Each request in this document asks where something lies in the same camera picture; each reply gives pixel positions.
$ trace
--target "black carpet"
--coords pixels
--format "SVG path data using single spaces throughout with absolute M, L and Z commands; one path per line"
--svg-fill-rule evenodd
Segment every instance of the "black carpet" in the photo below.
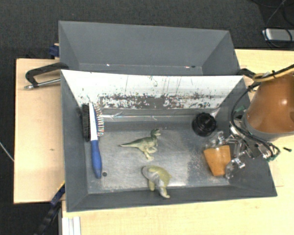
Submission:
M 265 26 L 294 27 L 294 0 L 285 2 L 267 25 L 276 9 L 249 0 L 0 0 L 0 140 L 14 155 L 14 59 L 51 58 L 58 20 L 223 29 L 235 48 L 269 48 L 260 33 Z M 0 147 L 0 235 L 30 235 L 48 204 L 13 205 L 13 169 Z

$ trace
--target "black cap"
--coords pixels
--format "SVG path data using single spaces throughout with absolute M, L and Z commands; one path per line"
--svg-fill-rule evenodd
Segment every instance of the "black cap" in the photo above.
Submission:
M 192 128 L 197 135 L 206 137 L 210 135 L 217 127 L 217 122 L 213 116 L 208 113 L 200 113 L 192 122 Z

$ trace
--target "brush bristles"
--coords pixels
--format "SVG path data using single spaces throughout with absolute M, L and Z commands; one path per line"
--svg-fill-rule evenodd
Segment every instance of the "brush bristles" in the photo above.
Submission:
M 102 111 L 99 106 L 95 106 L 96 123 L 97 123 L 97 136 L 102 137 L 104 134 L 104 121 L 102 117 Z
M 104 121 L 102 111 L 99 106 L 94 107 L 96 124 L 97 124 L 97 136 L 102 137 L 104 134 Z M 83 136 L 86 141 L 90 140 L 90 118 L 89 118 L 89 105 L 82 105 L 82 125 L 83 125 Z
M 82 105 L 82 126 L 84 139 L 88 142 L 90 140 L 90 119 L 88 104 Z

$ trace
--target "toy dinosaur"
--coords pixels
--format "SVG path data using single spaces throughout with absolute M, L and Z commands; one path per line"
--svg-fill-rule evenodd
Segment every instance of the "toy dinosaur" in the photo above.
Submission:
M 166 187 L 172 176 L 166 170 L 155 165 L 147 165 L 143 167 L 142 174 L 148 179 L 148 187 L 151 191 L 154 191 L 157 186 L 161 196 L 170 198 Z
M 136 147 L 139 148 L 147 157 L 149 161 L 153 160 L 153 157 L 150 155 L 150 153 L 154 153 L 157 151 L 157 148 L 155 146 L 158 146 L 157 142 L 157 136 L 160 136 L 160 130 L 159 129 L 153 129 L 151 131 L 151 137 L 146 137 L 142 139 L 137 139 L 130 143 L 124 143 L 120 144 L 122 147 Z

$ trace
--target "brush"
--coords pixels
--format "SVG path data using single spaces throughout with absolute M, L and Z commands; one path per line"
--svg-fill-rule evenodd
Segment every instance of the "brush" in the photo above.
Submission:
M 86 141 L 90 141 L 92 147 L 92 166 L 95 177 L 100 179 L 102 172 L 102 162 L 99 150 L 98 136 L 104 132 L 104 122 L 101 117 L 102 112 L 99 107 L 93 106 L 92 102 L 82 105 L 83 135 Z

